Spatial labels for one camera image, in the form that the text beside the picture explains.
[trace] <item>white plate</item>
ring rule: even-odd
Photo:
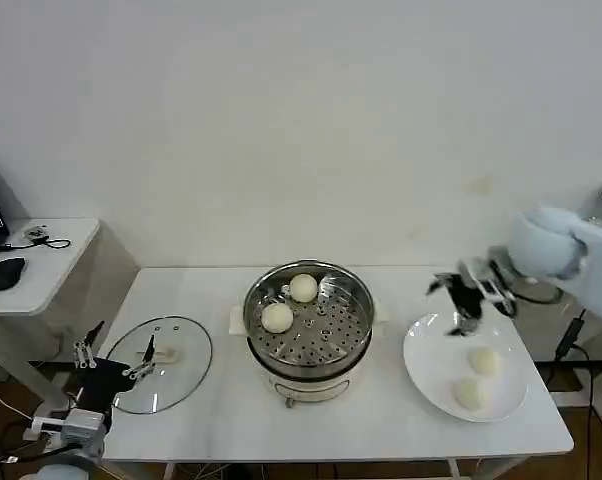
[[[483,322],[475,335],[451,337],[458,314],[426,315],[408,330],[403,342],[403,359],[412,381],[421,393],[444,412],[470,422],[495,422],[516,412],[528,393],[528,380],[517,357],[498,328]],[[502,371],[493,377],[477,374],[468,362],[468,352],[478,346],[495,350],[503,359]],[[452,394],[452,385],[464,377],[484,382],[490,402],[470,411]]]

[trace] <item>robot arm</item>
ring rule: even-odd
[[[528,212],[514,221],[507,245],[490,248],[487,258],[459,262],[457,273],[437,275],[428,293],[447,288],[462,318],[452,333],[465,335],[477,328],[483,301],[516,316],[510,290],[516,278],[555,285],[602,318],[602,227],[565,210]]]
[[[602,227],[540,208],[517,218],[507,249],[520,275],[555,285],[602,318]]]
[[[95,358],[92,343],[102,327],[103,322],[88,332],[85,339],[74,344],[74,364],[81,387],[76,406],[65,412],[65,418],[34,417],[24,434],[26,440],[37,440],[42,433],[52,435],[43,454],[38,456],[51,458],[52,465],[42,468],[33,477],[37,480],[88,478],[87,472],[103,454],[116,395],[132,390],[155,368],[154,336],[150,337],[142,362],[136,367]],[[5,462],[29,460],[12,456]]]

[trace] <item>black cable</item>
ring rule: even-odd
[[[72,245],[72,242],[67,238],[56,238],[54,240],[46,240],[45,242],[40,243],[32,243],[30,245],[11,245],[6,243],[5,245],[0,245],[0,252],[11,252],[13,250],[26,250],[28,248],[38,247],[39,245],[45,245],[48,248],[54,248],[55,250],[60,250],[62,248],[68,248]]]
[[[572,345],[572,348],[574,348],[575,350],[580,351],[586,358],[586,360],[588,362],[590,362],[590,355],[588,355],[588,352],[586,351],[585,348],[581,347],[580,345]],[[591,437],[592,434],[590,432],[591,428],[591,424],[592,424],[592,410],[594,409],[593,407],[593,401],[594,401],[594,375],[592,374],[592,369],[588,368],[588,373],[590,374],[590,399],[589,399],[589,406],[588,406],[588,421],[587,421],[587,432],[586,432],[586,448],[587,448],[587,460],[586,460],[586,479],[590,480],[590,458],[592,456],[592,444],[591,444]]]
[[[583,310],[581,310],[581,313],[579,314],[578,317],[575,317],[572,319],[572,321],[568,325],[568,328],[566,328],[565,333],[563,334],[563,337],[561,337],[561,341],[559,342],[559,344],[557,345],[557,348],[554,351],[554,361],[552,362],[552,368],[550,370],[550,375],[548,375],[548,378],[545,381],[546,388],[548,388],[548,386],[550,385],[550,382],[554,378],[558,363],[561,360],[563,360],[563,357],[565,357],[568,354],[568,352],[570,351],[571,348],[574,348],[574,344],[577,341],[577,338],[579,338],[579,333],[581,332],[581,329],[583,328],[583,324],[584,324],[583,316],[584,315],[585,315],[585,308]]]
[[[10,465],[14,463],[34,462],[36,460],[41,460],[42,458],[52,457],[53,455],[59,455],[60,453],[67,452],[69,450],[75,450],[77,448],[81,448],[81,445],[78,443],[69,443],[65,447],[57,448],[56,450],[50,450],[49,452],[43,452],[39,453],[38,455],[31,455],[29,457],[19,457],[15,462],[10,463]]]
[[[26,445],[28,445],[30,443],[35,443],[35,442],[21,442],[19,445],[14,445],[14,446],[6,445],[6,437],[8,436],[9,431],[14,430],[15,427],[21,427],[25,431],[27,428],[30,427],[31,423],[32,422],[30,422],[30,420],[27,420],[25,418],[18,418],[17,420],[8,422],[6,424],[6,426],[3,427],[3,430],[0,435],[0,450],[4,454],[8,454],[8,452],[11,452],[18,448],[25,447]]]
[[[557,303],[560,303],[561,300],[563,300],[563,290],[561,290],[560,288],[556,289],[556,292],[554,293],[552,298],[547,299],[530,298],[525,295],[521,295],[520,293],[517,293],[512,289],[510,289],[510,291],[512,292],[512,295],[515,296],[515,298],[523,300],[524,302],[532,303],[534,305],[556,305]]]

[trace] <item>glass lid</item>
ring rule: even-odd
[[[141,365],[153,335],[155,366],[132,390],[117,394],[114,406],[119,410],[150,414],[170,408],[194,392],[208,373],[212,362],[210,335],[200,323],[185,317],[167,316],[142,323],[112,347],[108,359],[132,368]]]

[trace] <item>power cord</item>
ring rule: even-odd
[[[571,347],[575,350],[578,350],[583,354],[588,363],[590,362],[590,355],[585,348],[580,345],[571,345]],[[588,405],[588,421],[587,421],[587,432],[586,432],[586,448],[587,448],[587,460],[586,460],[586,479],[590,480],[590,458],[592,457],[592,433],[591,433],[591,425],[592,425],[592,410],[594,410],[593,402],[594,402],[594,375],[592,374],[592,368],[588,368],[588,373],[590,375],[590,398]]]
[[[568,328],[566,329],[561,341],[557,345],[556,350],[554,351],[554,361],[552,362],[552,368],[550,370],[550,375],[545,381],[545,386],[548,388],[550,386],[550,382],[554,379],[554,376],[557,371],[558,363],[563,360],[563,358],[568,354],[573,345],[579,338],[579,333],[581,333],[581,329],[585,321],[583,320],[583,316],[585,315],[585,309],[581,310],[581,313],[578,317],[572,319]]]
[[[15,413],[18,413],[19,415],[21,415],[24,418],[27,418],[28,420],[32,421],[32,417],[26,413],[23,413],[21,410],[19,410],[18,408],[14,408],[10,405],[8,405],[7,403],[5,403],[3,400],[1,400],[0,398],[0,404],[3,405],[6,408],[9,408],[10,410],[12,410]]]
[[[0,245],[0,252],[26,250],[28,248],[34,248],[40,245],[45,245],[46,247],[54,248],[55,250],[61,250],[62,248],[68,248],[70,245],[72,245],[72,242],[66,238],[57,238],[54,240],[45,240],[43,242],[32,243],[31,245],[11,245],[9,243],[6,243],[5,245]]]
[[[554,362],[552,363],[552,369],[550,370],[550,375],[545,381],[545,386],[549,387],[550,382],[554,378],[556,373],[556,368],[558,363],[563,360],[563,358],[570,352],[570,350],[578,350],[585,356],[585,359],[588,362],[588,373],[590,375],[590,396],[588,401],[588,420],[587,420],[587,431],[586,431],[586,449],[587,449],[587,459],[586,459],[586,480],[590,480],[590,459],[592,457],[592,433],[591,433],[591,425],[592,425],[592,411],[593,411],[593,401],[594,401],[594,375],[592,374],[590,355],[587,350],[580,345],[576,344],[577,339],[579,338],[579,333],[584,325],[583,316],[585,315],[586,310],[581,310],[581,313],[578,317],[572,319],[568,328],[566,329],[561,341],[557,345],[554,354]]]
[[[31,422],[26,420],[25,418],[18,418],[16,420],[8,422],[5,425],[5,427],[3,427],[3,431],[1,432],[1,435],[0,435],[0,451],[2,451],[4,453],[12,452],[25,445],[32,444],[33,442],[19,442],[18,445],[8,445],[8,442],[7,442],[8,432],[15,430],[15,429],[19,429],[23,432],[23,431],[27,430],[28,427],[30,427],[30,425],[31,425]]]
[[[515,296],[515,298],[518,298],[519,300],[523,300],[524,302],[528,302],[528,303],[532,303],[534,305],[556,305],[557,303],[561,303],[561,300],[563,300],[563,290],[561,290],[560,288],[556,288],[556,291],[554,293],[554,295],[551,298],[531,298],[531,297],[527,297],[525,295],[522,295],[520,293],[515,292],[514,290],[510,289],[510,292],[512,292],[512,295]]]
[[[179,465],[179,464],[177,464],[177,470],[182,471],[186,475],[196,475],[197,474],[197,472],[193,472],[192,470],[188,470],[187,468],[185,468],[184,466]]]
[[[199,474],[194,477],[194,480],[203,480],[204,478],[210,478],[214,475],[216,475],[219,472],[222,472],[223,470],[225,470],[226,468],[228,468],[230,466],[229,463],[225,464],[225,465],[221,465],[219,468],[217,468],[216,470],[212,470],[209,473],[206,473],[205,475],[201,476],[201,474],[203,473],[204,468],[201,469],[201,471],[199,471]]]
[[[39,453],[38,455],[31,455],[29,457],[15,457],[13,455],[8,456],[1,463],[13,464],[13,463],[28,463],[35,462],[37,460],[41,460],[42,458],[52,457],[54,455],[58,455],[60,453],[67,452],[69,450],[75,450],[77,448],[81,448],[80,443],[68,443],[66,446],[57,448],[55,450],[50,450],[48,452]]]

